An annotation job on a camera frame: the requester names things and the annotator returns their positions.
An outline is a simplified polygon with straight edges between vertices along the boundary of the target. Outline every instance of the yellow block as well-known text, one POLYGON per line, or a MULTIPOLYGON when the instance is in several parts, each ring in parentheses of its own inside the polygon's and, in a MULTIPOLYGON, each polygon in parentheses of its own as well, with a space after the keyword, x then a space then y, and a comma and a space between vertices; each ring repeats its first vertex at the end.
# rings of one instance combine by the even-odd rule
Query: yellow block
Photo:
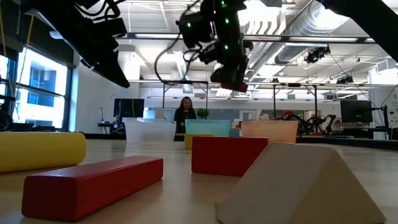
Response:
POLYGON ((85 156, 81 133, 0 133, 0 172, 72 166, 85 156))
POLYGON ((194 136, 213 136, 212 134, 185 134, 185 149, 192 149, 192 138, 194 136))

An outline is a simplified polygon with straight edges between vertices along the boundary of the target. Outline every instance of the green plant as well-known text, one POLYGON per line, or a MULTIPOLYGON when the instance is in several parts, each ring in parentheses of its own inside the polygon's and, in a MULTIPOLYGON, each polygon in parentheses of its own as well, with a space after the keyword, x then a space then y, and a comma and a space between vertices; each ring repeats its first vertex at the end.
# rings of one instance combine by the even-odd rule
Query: green plant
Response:
POLYGON ((209 114, 210 112, 207 109, 199 109, 197 112, 199 119, 207 119, 207 117, 209 117, 209 114))

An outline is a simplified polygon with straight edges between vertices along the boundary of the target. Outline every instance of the wooden table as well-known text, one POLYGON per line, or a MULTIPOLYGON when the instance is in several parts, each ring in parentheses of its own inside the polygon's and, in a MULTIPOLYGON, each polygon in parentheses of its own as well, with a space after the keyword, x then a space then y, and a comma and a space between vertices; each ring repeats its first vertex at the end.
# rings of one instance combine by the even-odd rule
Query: wooden table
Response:
MULTIPOLYGON (((398 153, 334 146, 343 156, 388 223, 398 223, 398 153)), ((164 177, 138 193, 118 201, 79 223, 215 224, 214 204, 222 200, 238 177, 191 173, 191 154, 183 142, 127 144, 125 141, 88 140, 84 164, 126 156, 164 158, 164 177)), ((24 218, 22 186, 33 170, 0 174, 0 223, 59 223, 24 218)))

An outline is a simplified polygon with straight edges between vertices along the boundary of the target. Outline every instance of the white triangular block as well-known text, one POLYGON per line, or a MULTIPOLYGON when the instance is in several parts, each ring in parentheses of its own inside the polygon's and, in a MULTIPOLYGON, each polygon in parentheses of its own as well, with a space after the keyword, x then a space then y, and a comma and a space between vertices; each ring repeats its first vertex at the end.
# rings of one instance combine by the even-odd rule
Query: white triangular block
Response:
POLYGON ((223 224, 379 224, 386 221, 331 147, 275 142, 216 206, 223 224))

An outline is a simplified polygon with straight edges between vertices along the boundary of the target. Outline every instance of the red wooden block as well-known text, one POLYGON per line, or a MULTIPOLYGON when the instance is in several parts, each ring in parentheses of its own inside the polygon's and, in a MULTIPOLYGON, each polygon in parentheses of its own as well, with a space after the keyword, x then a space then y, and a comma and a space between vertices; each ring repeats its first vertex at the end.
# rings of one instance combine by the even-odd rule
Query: red wooden block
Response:
POLYGON ((267 145, 267 138, 195 136, 192 172, 242 177, 267 145))
POLYGON ((132 156, 26 177, 22 214, 74 222, 160 180, 163 159, 132 156))

